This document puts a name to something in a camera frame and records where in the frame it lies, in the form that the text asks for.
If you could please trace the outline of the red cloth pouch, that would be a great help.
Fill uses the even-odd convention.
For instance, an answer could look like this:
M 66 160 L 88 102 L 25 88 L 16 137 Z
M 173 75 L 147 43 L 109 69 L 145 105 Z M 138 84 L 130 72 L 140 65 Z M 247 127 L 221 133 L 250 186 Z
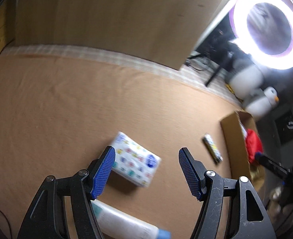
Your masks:
M 263 153 L 263 144 L 256 131 L 247 129 L 247 136 L 245 138 L 245 145 L 247 150 L 247 158 L 251 165 L 258 166 L 258 161 L 255 159 L 256 153 Z

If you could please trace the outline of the patterned tissue pack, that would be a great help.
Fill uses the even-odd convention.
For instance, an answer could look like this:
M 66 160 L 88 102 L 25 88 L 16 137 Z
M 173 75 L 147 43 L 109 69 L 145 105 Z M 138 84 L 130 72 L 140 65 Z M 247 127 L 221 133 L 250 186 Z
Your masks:
M 118 132 L 111 143 L 116 157 L 112 170 L 139 187 L 148 187 L 161 163 L 161 158 Z

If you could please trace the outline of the open cardboard box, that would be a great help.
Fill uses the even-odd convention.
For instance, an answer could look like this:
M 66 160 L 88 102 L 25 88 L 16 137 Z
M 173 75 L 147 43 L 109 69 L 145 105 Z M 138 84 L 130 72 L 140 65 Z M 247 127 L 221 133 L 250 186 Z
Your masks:
M 257 131 L 254 118 L 247 112 L 234 111 L 220 120 L 225 138 L 232 179 L 246 176 L 256 191 L 260 191 L 265 181 L 263 166 L 249 163 L 243 129 Z

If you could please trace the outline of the small white penguin plush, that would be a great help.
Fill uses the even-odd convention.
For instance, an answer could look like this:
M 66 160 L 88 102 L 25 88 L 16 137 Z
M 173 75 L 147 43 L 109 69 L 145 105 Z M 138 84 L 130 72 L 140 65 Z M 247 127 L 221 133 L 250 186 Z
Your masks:
M 259 121 L 277 107 L 279 97 L 273 87 L 252 90 L 243 102 L 243 109 Z

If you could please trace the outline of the white bottle blue cap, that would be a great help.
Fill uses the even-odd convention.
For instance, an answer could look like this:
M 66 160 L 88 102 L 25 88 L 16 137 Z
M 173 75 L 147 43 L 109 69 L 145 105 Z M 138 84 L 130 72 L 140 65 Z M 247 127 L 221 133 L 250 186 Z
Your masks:
M 91 204 L 101 231 L 112 238 L 171 238 L 169 231 L 159 229 L 101 201 L 91 201 Z

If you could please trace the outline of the blister pill pack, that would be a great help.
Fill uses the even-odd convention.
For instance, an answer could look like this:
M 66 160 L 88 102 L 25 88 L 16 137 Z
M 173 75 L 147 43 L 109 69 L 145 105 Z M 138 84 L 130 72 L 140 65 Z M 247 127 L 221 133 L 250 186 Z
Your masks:
M 212 137 L 209 134 L 205 134 L 202 138 L 202 141 L 206 149 L 210 153 L 211 157 L 213 158 L 213 161 L 216 164 L 221 163 L 223 161 L 222 155 L 220 154 L 220 151 L 214 143 Z

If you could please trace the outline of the large white penguin plush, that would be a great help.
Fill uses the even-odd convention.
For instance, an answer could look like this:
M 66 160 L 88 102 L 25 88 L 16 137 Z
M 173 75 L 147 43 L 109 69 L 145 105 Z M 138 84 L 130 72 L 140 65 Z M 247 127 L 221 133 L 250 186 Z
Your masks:
M 242 100 L 263 82 L 262 71 L 250 59 L 236 59 L 233 69 L 225 77 L 225 83 L 233 94 Z

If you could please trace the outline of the black tripod stand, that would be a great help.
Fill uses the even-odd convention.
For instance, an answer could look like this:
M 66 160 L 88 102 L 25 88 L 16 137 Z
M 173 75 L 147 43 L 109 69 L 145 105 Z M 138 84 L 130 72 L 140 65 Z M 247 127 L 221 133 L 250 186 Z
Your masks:
M 210 59 L 212 62 L 216 63 L 218 67 L 214 70 L 211 77 L 205 83 L 208 87 L 210 83 L 217 77 L 218 73 L 222 70 L 229 70 L 233 64 L 235 54 L 235 44 L 231 42 L 226 42 L 216 48 L 210 50 Z

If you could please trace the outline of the wooden wardrobe panel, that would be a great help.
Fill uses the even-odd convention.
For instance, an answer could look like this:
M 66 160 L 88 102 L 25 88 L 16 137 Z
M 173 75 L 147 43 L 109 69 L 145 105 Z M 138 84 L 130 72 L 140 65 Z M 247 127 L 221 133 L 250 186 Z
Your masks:
M 79 45 L 179 69 L 222 0 L 18 0 L 16 44 Z

